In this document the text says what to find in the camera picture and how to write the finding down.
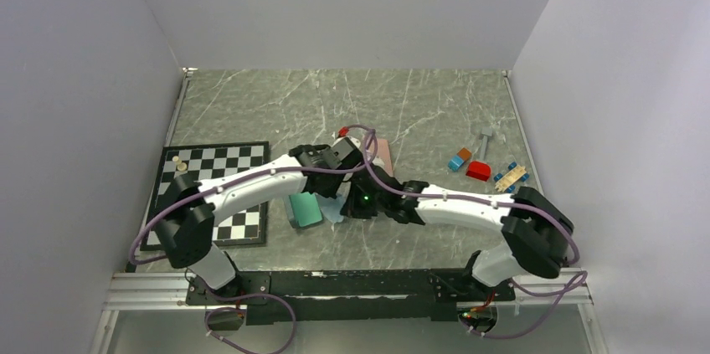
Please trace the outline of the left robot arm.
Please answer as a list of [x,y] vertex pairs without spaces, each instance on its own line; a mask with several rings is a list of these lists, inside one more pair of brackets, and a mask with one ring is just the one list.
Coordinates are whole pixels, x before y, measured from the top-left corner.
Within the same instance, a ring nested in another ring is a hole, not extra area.
[[170,265],[190,269],[221,304],[241,289],[238,269],[213,241],[217,223],[236,213],[302,192],[333,198],[349,172],[360,169],[360,143],[345,136],[329,145],[300,145],[272,162],[213,179],[176,177],[163,194],[153,231]]

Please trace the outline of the grey blue glasses case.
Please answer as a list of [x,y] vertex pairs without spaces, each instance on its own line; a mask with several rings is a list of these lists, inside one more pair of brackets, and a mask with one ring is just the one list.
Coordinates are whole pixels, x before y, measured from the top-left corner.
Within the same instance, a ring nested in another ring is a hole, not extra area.
[[286,218],[294,229],[304,229],[322,222],[323,216],[314,194],[303,192],[283,199]]

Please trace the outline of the pink glasses case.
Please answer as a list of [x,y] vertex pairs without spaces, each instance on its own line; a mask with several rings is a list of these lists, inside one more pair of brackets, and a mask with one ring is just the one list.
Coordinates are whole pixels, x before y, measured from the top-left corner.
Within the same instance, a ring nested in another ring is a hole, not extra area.
[[377,158],[379,166],[381,166],[389,176],[393,177],[394,166],[392,162],[389,143],[385,139],[377,139]]

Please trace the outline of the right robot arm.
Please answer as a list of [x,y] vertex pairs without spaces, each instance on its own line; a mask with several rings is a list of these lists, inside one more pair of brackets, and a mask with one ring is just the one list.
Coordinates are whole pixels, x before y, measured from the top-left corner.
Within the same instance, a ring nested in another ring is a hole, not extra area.
[[499,233],[502,243],[473,254],[461,281],[464,293],[482,300],[494,287],[531,274],[555,279],[571,247],[573,224],[538,190],[482,195],[454,191],[423,181],[405,183],[376,167],[350,179],[347,200],[373,215],[401,224],[447,224]]

